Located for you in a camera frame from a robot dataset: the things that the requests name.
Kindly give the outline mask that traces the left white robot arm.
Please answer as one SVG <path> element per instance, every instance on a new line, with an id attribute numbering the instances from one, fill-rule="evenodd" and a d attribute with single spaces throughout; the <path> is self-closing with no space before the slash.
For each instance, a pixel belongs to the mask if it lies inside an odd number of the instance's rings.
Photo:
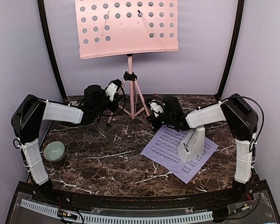
<path id="1" fill-rule="evenodd" d="M 49 182 L 39 149 L 39 132 L 45 120 L 68 122 L 72 124 L 89 124 L 110 110 L 116 115 L 120 100 L 126 102 L 124 96 L 115 94 L 103 96 L 97 104 L 89 104 L 84 97 L 78 106 L 53 102 L 28 94 L 11 118 L 11 125 L 21 149 L 23 161 L 31 173 L 33 181 L 42 186 Z"/>

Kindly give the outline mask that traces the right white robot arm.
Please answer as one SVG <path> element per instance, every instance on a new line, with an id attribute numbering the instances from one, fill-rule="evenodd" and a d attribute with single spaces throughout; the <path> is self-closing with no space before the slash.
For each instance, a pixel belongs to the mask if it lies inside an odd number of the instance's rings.
<path id="1" fill-rule="evenodd" d="M 259 117 L 239 94 L 217 103 L 199 107 L 185 114 L 177 97 L 169 96 L 161 103 L 152 98 L 145 101 L 152 114 L 147 117 L 155 131 L 166 125 L 176 131 L 187 131 L 177 147 L 182 162 L 202 156 L 207 124 L 226 121 L 236 143 L 236 171 L 234 180 L 246 184 L 252 175 L 254 144 Z"/>

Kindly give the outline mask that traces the pink music stand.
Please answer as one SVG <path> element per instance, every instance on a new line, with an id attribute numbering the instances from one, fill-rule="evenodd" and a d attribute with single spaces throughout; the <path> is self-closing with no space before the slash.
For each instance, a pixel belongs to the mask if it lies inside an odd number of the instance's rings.
<path id="1" fill-rule="evenodd" d="M 127 55 L 132 119 L 137 97 L 143 101 L 133 58 L 138 53 L 178 51 L 178 2 L 176 0 L 76 0 L 79 52 L 81 59 Z"/>

